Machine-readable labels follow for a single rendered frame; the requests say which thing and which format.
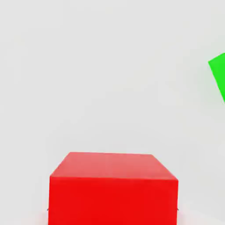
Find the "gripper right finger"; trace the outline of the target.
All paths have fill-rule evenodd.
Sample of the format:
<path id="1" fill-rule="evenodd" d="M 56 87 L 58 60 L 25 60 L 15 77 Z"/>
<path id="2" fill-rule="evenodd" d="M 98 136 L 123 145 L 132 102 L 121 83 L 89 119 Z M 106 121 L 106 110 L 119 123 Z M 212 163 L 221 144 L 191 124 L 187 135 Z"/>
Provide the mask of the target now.
<path id="1" fill-rule="evenodd" d="M 177 225 L 188 225 L 188 214 L 182 209 L 177 209 Z"/>

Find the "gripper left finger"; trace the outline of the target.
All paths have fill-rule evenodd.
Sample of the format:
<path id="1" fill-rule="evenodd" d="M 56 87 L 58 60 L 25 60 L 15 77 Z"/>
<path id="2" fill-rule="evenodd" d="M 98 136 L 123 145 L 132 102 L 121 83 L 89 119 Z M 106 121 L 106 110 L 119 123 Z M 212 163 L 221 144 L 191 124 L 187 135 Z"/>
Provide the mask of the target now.
<path id="1" fill-rule="evenodd" d="M 41 209 L 37 214 L 37 225 L 48 225 L 49 208 Z"/>

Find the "small red cube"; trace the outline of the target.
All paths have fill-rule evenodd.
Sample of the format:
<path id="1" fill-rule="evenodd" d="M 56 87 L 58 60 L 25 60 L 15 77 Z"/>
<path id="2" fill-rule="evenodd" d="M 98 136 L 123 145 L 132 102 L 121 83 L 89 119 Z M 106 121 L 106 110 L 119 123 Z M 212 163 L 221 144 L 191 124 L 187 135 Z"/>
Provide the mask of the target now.
<path id="1" fill-rule="evenodd" d="M 50 175 L 48 225 L 177 225 L 178 179 L 151 154 L 70 152 Z"/>

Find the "small green cube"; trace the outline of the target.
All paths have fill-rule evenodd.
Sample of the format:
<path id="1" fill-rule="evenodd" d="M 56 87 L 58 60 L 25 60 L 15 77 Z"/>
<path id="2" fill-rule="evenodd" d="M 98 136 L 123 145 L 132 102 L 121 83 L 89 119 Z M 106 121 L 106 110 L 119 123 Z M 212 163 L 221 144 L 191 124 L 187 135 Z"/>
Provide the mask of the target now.
<path id="1" fill-rule="evenodd" d="M 225 53 L 211 59 L 208 64 L 225 102 Z"/>

